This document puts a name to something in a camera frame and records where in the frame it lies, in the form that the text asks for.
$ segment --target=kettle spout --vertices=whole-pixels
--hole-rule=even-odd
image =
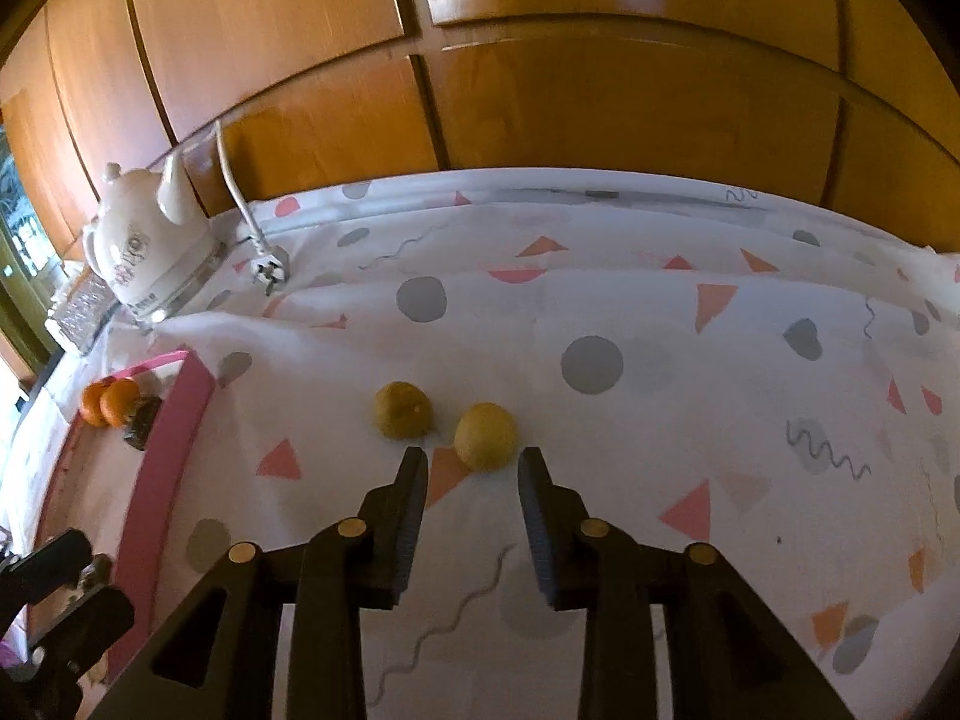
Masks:
[[[163,164],[163,176],[157,189],[157,205],[160,206],[160,212],[177,225],[205,220],[184,170],[184,158],[179,151],[174,151]]]

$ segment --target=window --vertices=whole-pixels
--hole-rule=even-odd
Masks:
[[[3,127],[0,127],[0,220],[7,228],[24,274],[33,278],[55,252],[20,183]]]

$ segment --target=kettle base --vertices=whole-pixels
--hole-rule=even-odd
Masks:
[[[171,291],[169,298],[159,302],[152,301],[149,307],[140,310],[134,306],[128,306],[136,323],[141,327],[150,328],[160,324],[167,317],[173,317],[200,293],[203,285],[210,280],[210,277],[226,260],[227,245],[218,241],[184,283],[176,290]]]

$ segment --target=metal screw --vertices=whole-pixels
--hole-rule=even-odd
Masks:
[[[241,541],[239,544],[234,544],[234,546],[230,548],[227,556],[231,562],[250,562],[256,557],[256,546],[253,546],[249,541]]]
[[[589,517],[580,523],[580,532],[588,538],[603,538],[610,532],[610,525],[605,520]]]
[[[698,565],[713,565],[717,560],[717,550],[709,544],[691,544],[686,553]]]
[[[357,538],[367,532],[367,524],[360,517],[347,517],[337,523],[337,533],[343,538]]]

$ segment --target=small dark object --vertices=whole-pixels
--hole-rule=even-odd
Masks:
[[[158,395],[143,395],[136,399],[133,405],[133,416],[124,428],[123,440],[134,449],[142,452],[147,446],[147,438],[150,437],[150,429],[154,426],[154,420],[160,412],[160,406],[163,405],[163,399]]]
[[[637,544],[553,484],[539,449],[517,469],[536,580],[555,610],[585,608],[581,720],[656,718],[651,604],[663,604],[677,720],[853,720],[776,615],[711,545]]]
[[[0,631],[24,605],[40,603],[61,586],[83,584],[80,572],[90,565],[90,553],[86,536],[69,530],[23,560],[11,556],[0,562]],[[83,698],[77,678],[132,625],[127,597],[116,587],[95,586],[32,637],[30,662],[0,669],[0,717],[73,718]]]
[[[407,449],[392,485],[308,543],[264,553],[234,544],[130,662],[93,720],[271,716],[284,604],[296,603],[291,720],[366,718],[360,608],[405,591],[426,500],[427,459]]]

